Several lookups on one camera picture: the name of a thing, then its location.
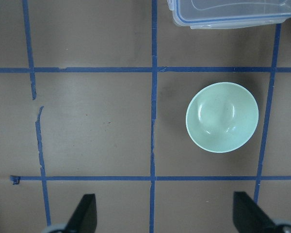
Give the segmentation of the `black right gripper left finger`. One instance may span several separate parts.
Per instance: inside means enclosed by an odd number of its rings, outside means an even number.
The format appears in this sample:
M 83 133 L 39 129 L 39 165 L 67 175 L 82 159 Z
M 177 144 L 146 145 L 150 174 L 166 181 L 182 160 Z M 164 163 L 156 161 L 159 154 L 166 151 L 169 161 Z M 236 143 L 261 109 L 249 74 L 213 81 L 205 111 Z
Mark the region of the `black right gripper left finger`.
M 73 212 L 65 233 L 94 233 L 97 228 L 97 204 L 95 194 L 85 194 Z

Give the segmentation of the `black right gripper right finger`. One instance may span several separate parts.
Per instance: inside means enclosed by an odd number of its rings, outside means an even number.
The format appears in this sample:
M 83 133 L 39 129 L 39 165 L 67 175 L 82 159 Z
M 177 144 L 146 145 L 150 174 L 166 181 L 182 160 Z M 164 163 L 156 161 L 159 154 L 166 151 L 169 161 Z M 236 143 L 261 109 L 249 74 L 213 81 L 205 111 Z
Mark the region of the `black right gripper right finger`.
M 233 224 L 239 233 L 275 233 L 276 224 L 246 192 L 233 194 Z

